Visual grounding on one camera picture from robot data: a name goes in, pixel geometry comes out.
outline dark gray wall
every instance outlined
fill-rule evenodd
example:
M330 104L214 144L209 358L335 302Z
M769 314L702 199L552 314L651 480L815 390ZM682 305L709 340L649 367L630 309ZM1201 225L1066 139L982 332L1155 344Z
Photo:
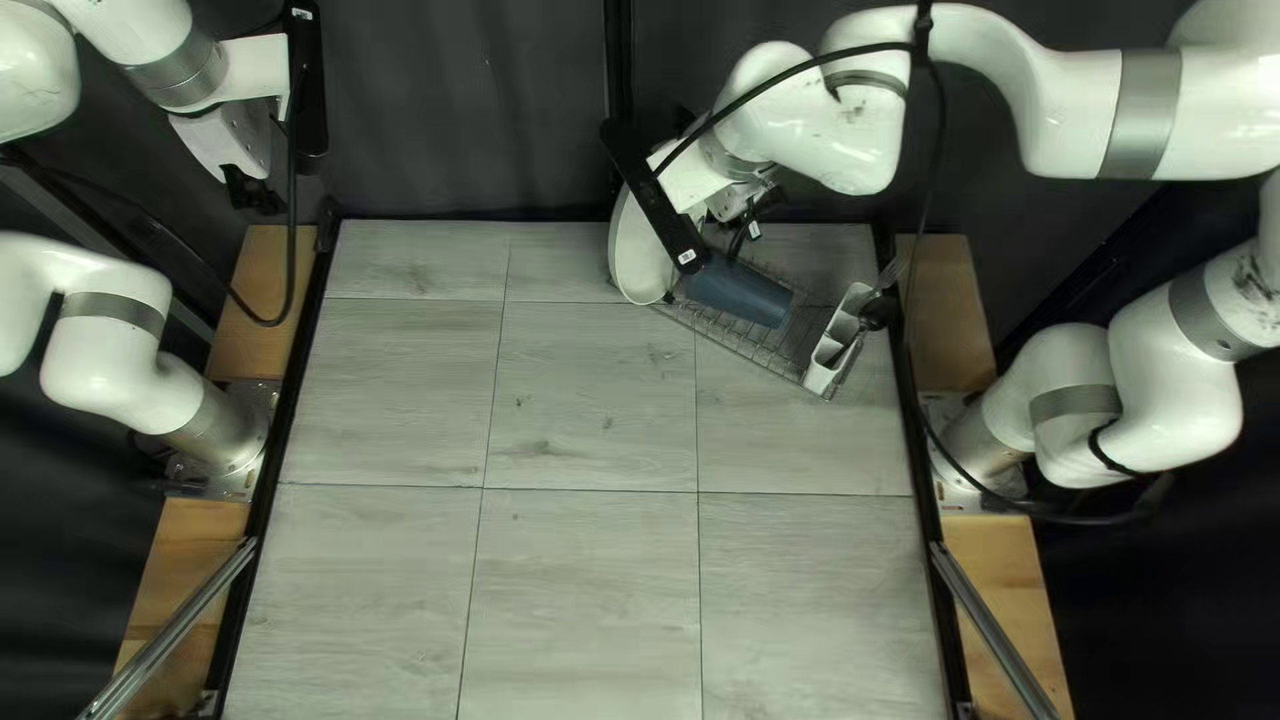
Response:
M324 9L334 155L325 182L346 208L603 211L600 0Z

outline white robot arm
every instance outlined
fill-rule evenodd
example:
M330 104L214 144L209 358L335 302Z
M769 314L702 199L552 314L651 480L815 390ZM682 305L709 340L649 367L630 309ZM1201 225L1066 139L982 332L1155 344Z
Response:
M157 436L220 473L257 457L265 419L159 352L173 292L134 263L0 232L0 377L31 352L52 293L64 297L40 369L45 395Z
M151 101L219 181L221 165L266 178L270 124L289 105L285 35L215 41L186 0L0 0L0 142L50 128L76 109L79 32Z
M828 28L822 53L909 42L915 22L915 6L854 13ZM1201 0L1169 46L1137 51L1057 53L969 5L933 5L932 22L929 58L993 81L1034 174L1221 179L1280 165L1274 0ZM716 110L809 59L787 42L753 47L730 73ZM836 192L879 192L897 169L910 63L909 53L891 50L795 74L723 118L658 183L677 213L709 208L722 220L759 187L751 173L773 163ZM659 168L675 145L648 165ZM660 258L635 250L657 243L635 205L630 193L620 196L611 229L616 256ZM1280 178L1265 186L1258 238L1134 301L1107 331L1046 329L947 427L943 445L984 478L1034 454L1051 482L1071 488L1185 465L1235 439L1242 404L1234 364L1276 346ZM963 484L959 474L941 471Z

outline wire dish rack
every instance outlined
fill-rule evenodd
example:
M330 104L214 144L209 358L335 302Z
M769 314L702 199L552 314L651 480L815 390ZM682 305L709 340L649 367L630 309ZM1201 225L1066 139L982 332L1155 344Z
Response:
M840 389L840 382L831 383L822 395L818 395L805 389L801 379L805 370L809 369L809 356L827 328L827 322L836 313L840 299L819 297L803 286L790 282L787 278L778 277L777 273L769 270L768 264L746 263L741 259L737 261L777 281L792 292L791 311L787 314L787 319L782 323L782 327L777 329L767 328L731 315L724 310L689 300L684 296L684 291L678 283L672 291L675 296L673 302L659 301L650 305L650 307L692 329L707 340L764 368L796 386L801 392L829 401ZM860 350L861 341L858 341L851 350L855 355L849 359L849 366L856 363L856 354Z

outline table surface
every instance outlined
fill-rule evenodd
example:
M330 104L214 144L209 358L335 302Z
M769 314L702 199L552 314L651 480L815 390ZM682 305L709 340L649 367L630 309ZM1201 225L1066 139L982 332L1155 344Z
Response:
M215 380L280 379L314 263L315 228L300 228L296 301L291 319L260 328L229 299L206 374ZM900 238L900 251L911 251ZM259 314L279 307L284 228L248 229L234 287ZM995 360L977 277L963 236L927 236L915 249L915 269L904 282L908 338L918 387L924 391L977 391L989 384ZM920 288L913 293L911 286ZM177 606L228 557L243 534L248 506L170 498L156 530L151 556L120 647L124 665L168 620ZM943 534L1014 646L1057 705L1074 717L1066 674L1048 606L1044 579L1025 516L945 516ZM156 717L189 708L200 697L212 656L223 601L210 607L148 687L120 717ZM960 612L961 639L975 705L982 717L1025 717L1027 712Z

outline floor tile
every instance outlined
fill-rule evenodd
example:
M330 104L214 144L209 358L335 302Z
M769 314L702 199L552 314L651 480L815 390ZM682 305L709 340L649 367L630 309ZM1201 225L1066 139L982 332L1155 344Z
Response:
M485 487L695 489L692 348L645 307L508 302Z
M945 717L911 501L703 495L708 720Z
M524 223L511 236L507 300L626 302L609 281L608 223Z
M910 495L884 332L831 402L698 338L698 479L710 492Z
M500 302L325 300L283 479L480 486Z
M344 220L326 297L502 300L507 223Z
M462 720L700 719L696 497L485 491Z
M282 486L229 720L452 720L479 489Z

